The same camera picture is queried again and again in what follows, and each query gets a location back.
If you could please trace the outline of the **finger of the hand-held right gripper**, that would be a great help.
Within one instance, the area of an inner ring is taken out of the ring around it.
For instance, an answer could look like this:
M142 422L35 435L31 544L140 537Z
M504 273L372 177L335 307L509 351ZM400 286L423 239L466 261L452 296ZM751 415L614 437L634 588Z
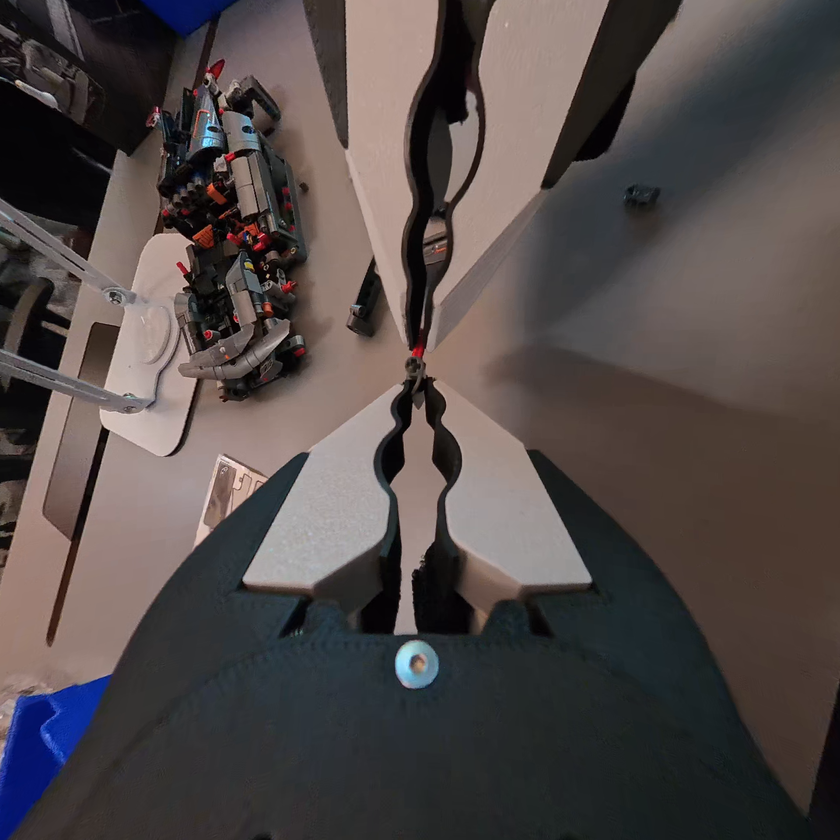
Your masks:
M433 296L426 350L455 329L543 203L543 178L607 1L499 1L478 63L484 140L451 216L450 261Z
M406 143L410 111L439 57L444 13L433 1L348 1L344 10L345 156L388 305L410 343L403 235L414 199Z

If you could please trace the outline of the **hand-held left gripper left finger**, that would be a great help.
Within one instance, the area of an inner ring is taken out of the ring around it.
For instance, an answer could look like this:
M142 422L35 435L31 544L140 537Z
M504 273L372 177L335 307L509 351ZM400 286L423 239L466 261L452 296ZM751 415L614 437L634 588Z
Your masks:
M246 589L396 614L402 545L391 482L409 423L410 387L394 385L308 451L244 574Z

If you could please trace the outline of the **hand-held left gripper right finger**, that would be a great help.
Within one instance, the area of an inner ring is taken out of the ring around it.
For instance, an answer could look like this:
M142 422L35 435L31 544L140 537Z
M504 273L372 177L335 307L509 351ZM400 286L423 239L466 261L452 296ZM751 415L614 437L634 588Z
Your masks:
M427 380L444 536L455 590L473 608L583 592L592 576L524 444L452 387Z

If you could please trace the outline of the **lego sticker sheet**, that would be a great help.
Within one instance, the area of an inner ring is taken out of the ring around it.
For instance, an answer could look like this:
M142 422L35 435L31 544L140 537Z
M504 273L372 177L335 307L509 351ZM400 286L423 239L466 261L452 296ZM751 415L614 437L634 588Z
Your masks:
M193 547L204 541L220 522L262 487L267 480L267 476L257 470L227 455L219 455L213 468Z

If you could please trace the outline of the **grey lego car model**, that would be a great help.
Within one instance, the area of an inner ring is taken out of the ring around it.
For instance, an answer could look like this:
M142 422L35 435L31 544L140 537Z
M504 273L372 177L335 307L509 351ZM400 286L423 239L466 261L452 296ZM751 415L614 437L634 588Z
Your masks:
M281 111L253 76L219 84L225 62L182 92L177 112L154 108L161 131L161 222L187 239L175 317L188 357L179 372L216 383L222 402L242 402L297 369L307 352L292 328L297 282L308 259L298 187L288 162L255 126Z

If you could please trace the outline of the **black lego set box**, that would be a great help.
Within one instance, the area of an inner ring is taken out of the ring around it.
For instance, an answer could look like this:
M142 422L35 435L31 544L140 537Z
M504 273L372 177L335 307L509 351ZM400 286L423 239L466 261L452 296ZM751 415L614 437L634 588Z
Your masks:
M141 2L2 1L2 89L132 154L162 104L175 32Z

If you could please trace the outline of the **white book stand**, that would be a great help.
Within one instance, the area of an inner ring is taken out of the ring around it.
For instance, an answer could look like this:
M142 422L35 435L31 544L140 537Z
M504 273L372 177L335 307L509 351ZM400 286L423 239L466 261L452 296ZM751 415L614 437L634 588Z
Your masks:
M123 310L105 386L94 385L10 350L2 373L94 404L103 426L153 455L172 455L181 442L197 381L178 366L187 358L175 317L184 280L187 240L156 234L143 247L126 288L80 257L11 204L1 202L2 226Z

